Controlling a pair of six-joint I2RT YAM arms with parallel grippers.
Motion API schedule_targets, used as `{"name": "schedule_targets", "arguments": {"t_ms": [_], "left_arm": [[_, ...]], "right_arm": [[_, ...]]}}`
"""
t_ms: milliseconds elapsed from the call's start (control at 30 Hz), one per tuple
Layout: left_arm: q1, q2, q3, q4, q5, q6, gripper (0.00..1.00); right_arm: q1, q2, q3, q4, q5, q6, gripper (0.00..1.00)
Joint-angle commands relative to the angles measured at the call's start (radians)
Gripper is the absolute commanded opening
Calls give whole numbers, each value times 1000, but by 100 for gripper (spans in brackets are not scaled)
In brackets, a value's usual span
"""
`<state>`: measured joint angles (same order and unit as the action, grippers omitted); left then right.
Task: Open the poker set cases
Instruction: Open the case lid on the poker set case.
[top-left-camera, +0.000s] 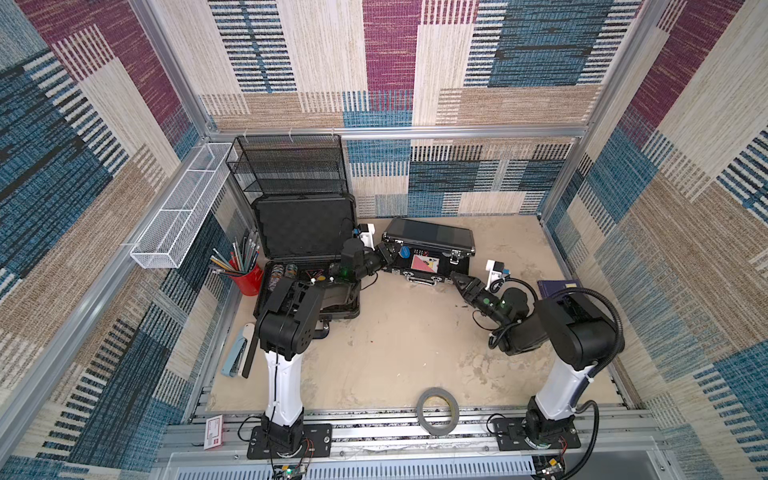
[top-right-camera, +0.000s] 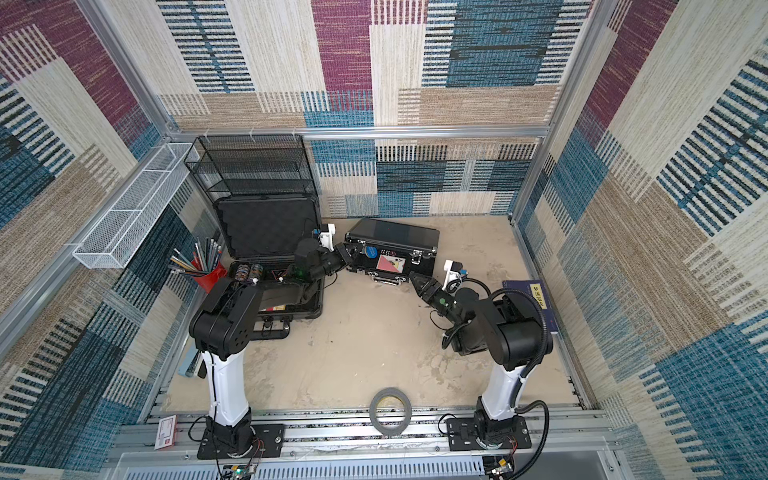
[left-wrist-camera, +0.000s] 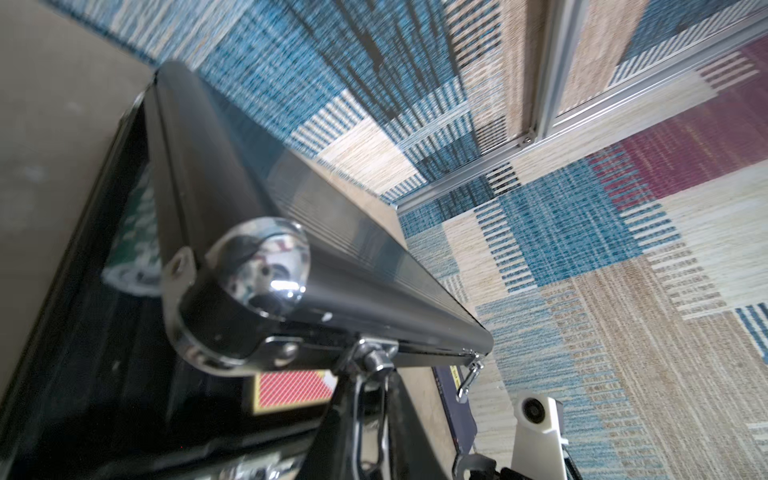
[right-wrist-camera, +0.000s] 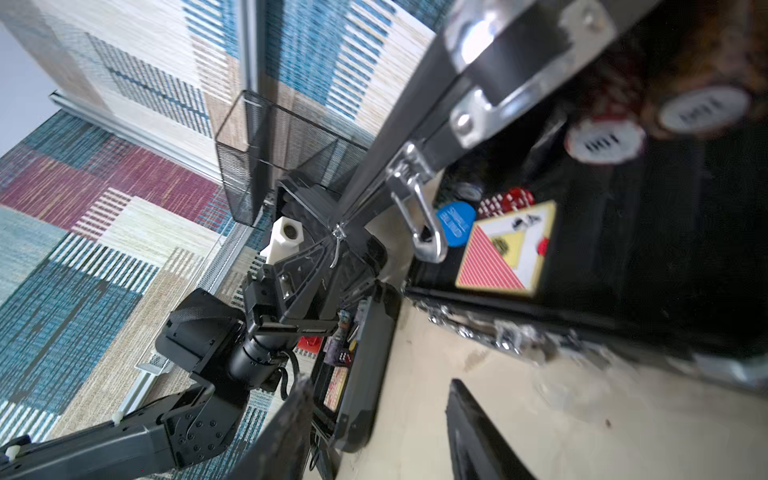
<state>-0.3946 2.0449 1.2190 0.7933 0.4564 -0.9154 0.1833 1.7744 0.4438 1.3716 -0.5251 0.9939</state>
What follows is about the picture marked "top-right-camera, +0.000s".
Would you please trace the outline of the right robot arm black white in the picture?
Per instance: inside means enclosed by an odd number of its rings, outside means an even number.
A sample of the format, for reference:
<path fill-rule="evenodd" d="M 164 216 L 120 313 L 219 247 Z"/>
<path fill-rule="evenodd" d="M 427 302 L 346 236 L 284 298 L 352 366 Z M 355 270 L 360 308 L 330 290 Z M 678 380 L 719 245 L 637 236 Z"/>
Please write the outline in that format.
<path fill-rule="evenodd" d="M 495 366 L 473 417 L 446 422 L 453 450 L 528 448 L 523 415 L 537 406 L 520 399 L 529 377 L 553 341 L 538 300 L 512 288 L 495 291 L 482 281 L 459 277 L 440 284 L 412 273 L 415 292 L 438 316 L 451 322 L 443 330 L 441 348 L 461 356 L 487 351 Z"/>

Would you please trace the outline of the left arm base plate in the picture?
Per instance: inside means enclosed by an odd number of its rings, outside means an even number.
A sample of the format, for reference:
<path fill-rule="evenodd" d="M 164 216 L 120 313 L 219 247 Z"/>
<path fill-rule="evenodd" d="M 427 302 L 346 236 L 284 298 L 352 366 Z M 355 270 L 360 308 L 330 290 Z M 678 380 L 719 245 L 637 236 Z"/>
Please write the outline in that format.
<path fill-rule="evenodd" d="M 199 443 L 198 460 L 241 461 L 258 458 L 277 458 L 281 455 L 285 435 L 284 424 L 251 424 L 244 427 L 220 428 L 207 426 Z"/>

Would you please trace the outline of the grey plastic poker case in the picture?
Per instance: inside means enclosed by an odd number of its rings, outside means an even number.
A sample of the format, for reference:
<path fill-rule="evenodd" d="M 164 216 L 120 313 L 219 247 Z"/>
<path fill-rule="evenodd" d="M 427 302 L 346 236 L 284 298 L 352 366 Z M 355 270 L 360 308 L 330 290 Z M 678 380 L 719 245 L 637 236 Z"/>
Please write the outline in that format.
<path fill-rule="evenodd" d="M 264 275 L 259 281 L 273 287 L 293 263 L 299 242 L 315 239 L 321 225 L 316 196 L 283 194 L 232 196 L 214 202 L 219 225 L 232 263 L 234 278 L 239 263 L 259 263 Z M 308 289 L 298 304 L 267 307 L 259 312 L 250 335 L 252 341 L 280 340 L 290 334 L 294 320 L 312 320 L 322 314 L 325 280 Z"/>

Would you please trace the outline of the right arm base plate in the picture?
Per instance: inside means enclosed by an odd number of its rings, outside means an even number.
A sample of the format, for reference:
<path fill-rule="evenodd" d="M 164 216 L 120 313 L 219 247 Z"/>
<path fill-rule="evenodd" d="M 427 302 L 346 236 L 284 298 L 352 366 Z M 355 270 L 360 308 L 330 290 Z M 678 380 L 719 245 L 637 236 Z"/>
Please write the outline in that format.
<path fill-rule="evenodd" d="M 450 418 L 445 425 L 451 451 L 511 450 L 532 447 L 530 430 L 522 416 L 513 416 L 501 421 Z"/>

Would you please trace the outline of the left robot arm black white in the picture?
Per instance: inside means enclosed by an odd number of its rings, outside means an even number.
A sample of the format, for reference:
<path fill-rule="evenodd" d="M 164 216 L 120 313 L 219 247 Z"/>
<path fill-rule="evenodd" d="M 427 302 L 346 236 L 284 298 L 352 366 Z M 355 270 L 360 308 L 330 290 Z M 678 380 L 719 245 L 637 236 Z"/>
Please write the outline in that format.
<path fill-rule="evenodd" d="M 324 277 L 352 265 L 358 255 L 359 249 L 350 243 L 329 250 L 307 238 L 298 243 L 294 262 L 278 281 L 217 281 L 189 325 L 207 368 L 210 396 L 198 459 L 242 458 L 256 452 L 244 359 L 259 313 L 311 300 L 322 290 Z"/>

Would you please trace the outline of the black aluminium poker case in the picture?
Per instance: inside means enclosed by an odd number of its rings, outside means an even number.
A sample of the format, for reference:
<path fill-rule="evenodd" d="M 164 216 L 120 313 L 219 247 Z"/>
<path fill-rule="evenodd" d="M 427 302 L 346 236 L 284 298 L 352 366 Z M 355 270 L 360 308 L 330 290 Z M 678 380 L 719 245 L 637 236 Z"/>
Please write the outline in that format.
<path fill-rule="evenodd" d="M 409 281 L 410 273 L 432 276 L 438 252 L 440 232 L 437 229 L 398 223 L 375 218 L 359 220 L 344 236 L 344 242 L 359 244 L 359 255 L 348 267 L 352 272 L 364 272 L 375 281 L 399 285 Z M 378 257 L 368 258 L 366 246 L 378 249 L 381 254 L 406 259 L 401 274 L 376 269 Z"/>

